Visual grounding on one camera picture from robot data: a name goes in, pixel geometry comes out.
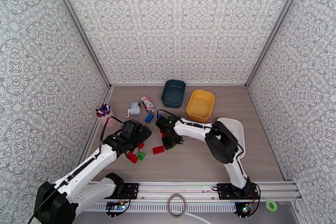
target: pencil holder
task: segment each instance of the pencil holder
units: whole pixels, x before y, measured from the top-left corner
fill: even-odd
[[[113,113],[113,111],[111,110],[110,113],[109,113],[108,115],[106,115],[105,117],[101,117],[101,118],[100,118],[100,117],[97,117],[97,118],[100,120],[100,122],[102,122],[103,125],[105,125],[105,122],[106,122],[107,118],[108,118],[108,117],[112,117],[112,116],[114,116],[114,113]],[[106,127],[113,126],[116,122],[117,122],[117,121],[116,121],[115,119],[110,118],[110,119],[108,120],[108,124],[106,125]]]

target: blue toy block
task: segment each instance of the blue toy block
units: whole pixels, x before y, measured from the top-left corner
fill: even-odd
[[[149,113],[146,119],[144,120],[146,123],[150,123],[152,119],[154,118],[154,115]]]

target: green toy block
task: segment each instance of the green toy block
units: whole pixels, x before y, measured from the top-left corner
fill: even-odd
[[[146,156],[146,153],[144,153],[144,152],[139,152],[139,154],[138,154],[138,159],[139,159],[140,161],[142,161],[142,160],[144,160],[145,156]]]

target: metal frame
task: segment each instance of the metal frame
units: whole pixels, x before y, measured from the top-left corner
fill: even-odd
[[[264,59],[266,53],[268,52],[269,48],[271,47],[273,41],[275,40],[276,35],[278,34],[280,28],[282,27],[282,24],[284,23],[284,20],[286,19],[289,11],[291,10],[291,8],[293,7],[293,5],[295,4],[295,0],[286,0],[284,6],[282,7],[282,10],[278,16],[278,19],[276,20],[272,31],[270,33],[270,35],[268,36],[264,47],[262,48],[257,61],[255,63],[255,65],[253,66],[253,69],[250,73],[250,75],[248,76],[245,86],[248,88],[249,85],[251,84],[251,81],[255,75],[255,73],[257,72],[262,60]]]
[[[299,224],[313,223],[312,219],[309,216],[309,212],[308,212],[308,210],[307,210],[307,208],[306,208],[306,206],[303,203],[303,200],[301,198],[297,200],[296,205],[295,205],[295,201],[291,201],[291,205],[294,209],[294,213],[297,217],[297,221],[298,221]]]
[[[189,203],[245,202],[246,200],[219,200],[212,187],[219,182],[139,182],[137,199],[132,202],[167,202],[172,194],[181,194]],[[301,197],[295,182],[256,182],[261,189],[261,202],[295,201]]]
[[[84,31],[84,28],[71,4],[71,1],[61,0],[61,2],[63,3],[65,10],[70,16],[70,19],[72,20],[83,44],[85,45],[86,49],[90,53],[90,56],[92,60],[94,61],[98,71],[100,72],[100,75],[102,76],[107,87],[109,88],[106,94],[106,97],[104,99],[104,102],[108,102],[113,92],[113,88],[111,87],[108,77],[106,73],[104,72],[104,69],[102,68],[101,63],[99,62],[99,59],[97,55],[95,54],[95,51],[93,50],[92,44]],[[267,51],[269,50],[272,42],[274,41],[278,31],[280,30],[284,20],[286,19],[286,16],[288,15],[294,3],[295,3],[295,0],[286,0],[285,5],[283,6],[278,16],[278,19],[276,20],[276,23],[274,24],[272,31],[269,37],[267,38],[260,55],[258,56],[257,62],[255,63],[251,71],[251,74],[247,78],[247,81],[245,83],[246,88],[249,87],[253,76],[258,70],[262,60],[264,59]],[[83,149],[83,152],[81,153],[79,163],[82,162],[86,158],[91,148],[92,141],[96,137],[98,128],[99,128],[99,120],[96,120],[94,123],[93,129],[89,135],[89,139]],[[216,183],[215,182],[214,183],[212,182],[202,182],[202,183],[200,182],[140,182],[138,199],[133,200],[132,203],[134,203],[135,206],[137,206],[137,204],[138,205],[141,205],[141,204],[142,205],[144,204],[145,205],[146,204],[147,205],[150,205],[150,204],[157,205],[161,203],[166,203],[168,198],[172,194],[180,193],[181,195],[185,197],[188,203],[195,204],[196,206],[197,205],[206,205],[206,206],[212,205],[213,207],[215,207],[214,209],[218,209],[216,207],[220,205],[224,205],[224,204],[229,205],[230,202],[226,200],[218,199],[217,192],[211,189],[211,187],[214,186]],[[298,197],[301,197],[301,195],[294,182],[285,181],[285,182],[257,182],[257,183],[259,184],[262,190],[262,198],[260,201],[267,201],[267,200],[290,201],[294,208],[294,212],[297,215],[299,223],[300,224],[306,223],[306,221],[298,214],[297,209],[299,210],[299,213],[305,217],[306,220],[312,223],[309,217],[308,211],[303,204],[303,201],[301,199],[298,199],[297,205],[295,205],[295,199]],[[99,203],[104,205],[104,203],[106,203],[107,201],[110,201],[110,200],[102,200]]]
[[[91,42],[90,42],[88,36],[86,35],[81,22],[79,21],[79,18],[76,14],[76,11],[75,11],[74,7],[71,4],[71,1],[70,0],[61,0],[61,2],[63,4],[63,7],[65,8],[66,12],[70,16],[70,19],[72,20],[73,25],[76,28],[79,37],[81,38],[83,44],[85,45],[87,51],[89,52],[89,54],[90,54],[93,62],[95,63],[100,75],[102,76],[106,86],[108,88],[111,87],[111,83],[109,82],[108,77],[107,77],[106,73],[104,72],[104,69],[103,69],[101,63],[99,62],[99,59],[98,59],[95,51],[93,50]]]
[[[247,94],[249,95],[249,98],[250,98],[250,100],[251,100],[251,102],[252,102],[253,108],[255,109],[255,112],[256,112],[256,114],[257,114],[257,116],[258,116],[258,119],[259,119],[259,121],[260,121],[261,127],[262,127],[262,129],[264,130],[264,133],[265,133],[265,135],[266,135],[266,138],[267,138],[268,144],[269,144],[269,146],[270,146],[270,149],[272,150],[272,153],[273,153],[273,155],[274,155],[274,158],[276,159],[276,163],[277,163],[278,168],[279,168],[279,170],[280,170],[281,176],[282,176],[283,180],[286,180],[286,178],[285,178],[285,176],[284,176],[284,173],[285,173],[285,172],[284,172],[284,170],[283,170],[283,168],[282,168],[282,166],[281,166],[281,164],[280,164],[278,158],[276,157],[275,150],[274,150],[274,148],[273,148],[273,146],[272,146],[272,143],[270,142],[270,140],[269,140],[269,138],[268,138],[266,129],[265,129],[263,123],[261,122],[259,113],[258,113],[258,111],[257,111],[257,109],[256,109],[256,107],[255,107],[255,104],[254,104],[253,101],[252,101],[252,98],[251,98],[251,95],[249,94],[249,90],[248,90],[248,88],[247,88]]]
[[[246,200],[219,200],[218,193],[212,190],[218,182],[139,182],[137,199],[132,200],[132,213],[166,213],[167,201],[172,194],[181,194],[187,202],[187,212],[213,213],[235,212],[234,203]],[[312,223],[301,195],[294,182],[257,182],[261,189],[261,202],[291,202],[299,224]],[[88,212],[106,212],[105,207],[111,199],[103,199],[90,206]],[[172,211],[182,211],[183,203],[173,200]]]

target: patterned wallpaper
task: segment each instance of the patterned wallpaper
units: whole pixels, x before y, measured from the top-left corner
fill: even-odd
[[[245,83],[285,0],[71,0],[111,83]]]
[[[336,223],[336,0],[297,0],[249,92],[313,223]]]
[[[0,0],[0,223],[76,166],[106,92],[60,0]]]

